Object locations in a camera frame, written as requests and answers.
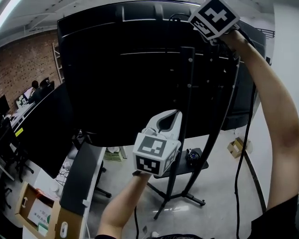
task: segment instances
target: person with black hair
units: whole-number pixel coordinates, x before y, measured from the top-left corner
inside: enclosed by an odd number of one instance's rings
[[[232,31],[220,38],[240,54],[252,76],[272,143],[272,174],[267,211],[252,221],[249,239],[299,238],[295,227],[299,192],[299,118],[296,106],[273,69],[242,34]],[[107,205],[95,239],[121,238],[122,229],[132,215],[150,176],[145,173],[133,176],[122,192]],[[196,235],[180,234],[160,237],[174,238],[200,239]]]
[[[35,102],[36,104],[38,104],[39,102],[41,102],[42,98],[42,89],[38,86],[38,81],[34,80],[32,81],[32,90],[30,92],[30,97],[28,99],[28,103],[31,104],[33,102]]]

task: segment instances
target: black hair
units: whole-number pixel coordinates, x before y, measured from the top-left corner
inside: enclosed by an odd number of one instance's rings
[[[32,81],[32,87],[34,88],[34,89],[37,89],[38,88],[38,82],[36,81],[36,80],[34,80],[34,81]]]

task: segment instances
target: small cardboard box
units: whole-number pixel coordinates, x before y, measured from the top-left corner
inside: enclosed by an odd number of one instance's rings
[[[38,231],[37,225],[28,219],[29,212],[36,198],[52,208],[46,236],[43,236]],[[80,236],[82,217],[61,208],[59,201],[53,201],[46,197],[27,182],[23,183],[15,209],[15,216],[38,239],[60,239],[61,225],[63,222],[68,224],[67,236],[65,238],[77,239]]]
[[[232,156],[236,159],[237,157],[241,156],[243,146],[238,141],[238,139],[235,139],[235,141],[230,142],[228,145],[228,150],[232,154]]]

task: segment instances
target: large black monitor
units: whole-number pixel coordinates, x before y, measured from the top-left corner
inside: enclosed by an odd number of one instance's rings
[[[194,47],[191,113],[186,138],[212,130],[216,94],[226,82],[228,49],[219,49],[218,65],[206,64],[216,51],[188,23],[169,22],[176,13],[190,15],[199,6],[176,1],[134,1],[91,8],[58,21],[64,77],[78,127],[99,146],[134,144],[149,119],[176,109],[180,47]],[[258,51],[265,36],[240,22]],[[240,65],[234,95],[222,129],[247,124],[253,82]]]
[[[74,129],[72,106],[63,83],[45,97],[16,129],[28,158],[55,178],[69,153]]]
[[[5,116],[8,111],[9,111],[9,105],[5,95],[3,95],[0,98],[0,116]]]

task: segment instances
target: white cable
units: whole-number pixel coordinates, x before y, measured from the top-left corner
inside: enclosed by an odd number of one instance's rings
[[[85,222],[85,226],[86,226],[86,228],[87,228],[88,238],[90,239],[90,234],[89,234],[89,229],[88,229],[87,221],[85,220],[84,217],[83,217],[83,220],[84,220],[84,222]]]

